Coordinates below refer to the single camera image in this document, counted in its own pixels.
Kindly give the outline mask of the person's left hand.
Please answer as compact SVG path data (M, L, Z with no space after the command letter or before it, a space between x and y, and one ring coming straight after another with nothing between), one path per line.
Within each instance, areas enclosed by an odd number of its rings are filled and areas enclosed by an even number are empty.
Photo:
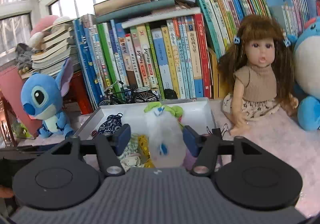
M8 199L14 197L14 192L11 188L0 186L0 198Z

